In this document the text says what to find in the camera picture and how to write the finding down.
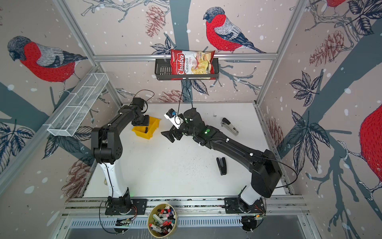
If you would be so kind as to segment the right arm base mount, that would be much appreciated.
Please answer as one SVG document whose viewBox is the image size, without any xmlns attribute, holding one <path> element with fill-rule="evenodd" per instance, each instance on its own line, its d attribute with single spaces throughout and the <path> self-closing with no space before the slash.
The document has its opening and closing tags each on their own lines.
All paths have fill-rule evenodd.
<svg viewBox="0 0 382 239">
<path fill-rule="evenodd" d="M 252 204 L 248 204 L 244 199 L 242 199 L 242 193 L 244 192 L 245 198 L 248 196 L 258 196 L 256 201 Z M 258 193 L 256 193 L 251 187 L 245 186 L 236 197 L 227 197 L 223 199 L 222 208 L 227 214 L 266 214 L 266 203 Z"/>
</svg>

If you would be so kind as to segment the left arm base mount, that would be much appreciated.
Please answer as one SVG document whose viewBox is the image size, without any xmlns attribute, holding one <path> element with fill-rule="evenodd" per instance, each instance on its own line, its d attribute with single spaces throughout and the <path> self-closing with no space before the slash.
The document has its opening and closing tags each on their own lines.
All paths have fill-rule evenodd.
<svg viewBox="0 0 382 239">
<path fill-rule="evenodd" d="M 123 215 L 144 215 L 148 200 L 145 198 L 132 199 L 130 197 L 129 188 L 123 196 L 108 197 L 106 201 L 105 215 L 107 216 L 123 216 Z"/>
</svg>

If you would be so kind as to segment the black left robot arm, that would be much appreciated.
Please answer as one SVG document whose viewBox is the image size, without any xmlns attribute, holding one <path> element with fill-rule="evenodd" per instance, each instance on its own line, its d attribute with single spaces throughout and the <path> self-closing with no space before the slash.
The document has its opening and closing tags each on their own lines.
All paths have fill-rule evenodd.
<svg viewBox="0 0 382 239">
<path fill-rule="evenodd" d="M 128 191 L 118 161 L 123 152 L 120 133 L 129 124 L 149 126 L 150 117 L 145 115 L 147 108 L 144 99 L 133 98 L 132 103 L 122 106 L 109 123 L 91 131 L 92 156 L 105 174 L 111 198 L 123 197 Z"/>
</svg>

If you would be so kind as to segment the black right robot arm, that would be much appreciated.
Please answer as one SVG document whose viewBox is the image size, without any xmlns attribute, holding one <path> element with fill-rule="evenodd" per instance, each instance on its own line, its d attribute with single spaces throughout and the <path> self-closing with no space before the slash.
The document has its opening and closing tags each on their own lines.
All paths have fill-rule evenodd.
<svg viewBox="0 0 382 239">
<path fill-rule="evenodd" d="M 198 145 L 223 153 L 244 166 L 251 173 L 251 183 L 239 194 L 239 200 L 253 205 L 261 197 L 270 198 L 282 177 L 282 171 L 274 153 L 266 149 L 249 148 L 226 136 L 219 129 L 206 125 L 196 108 L 183 114 L 169 109 L 164 117 L 173 126 L 161 134 L 170 142 L 191 136 Z"/>
</svg>

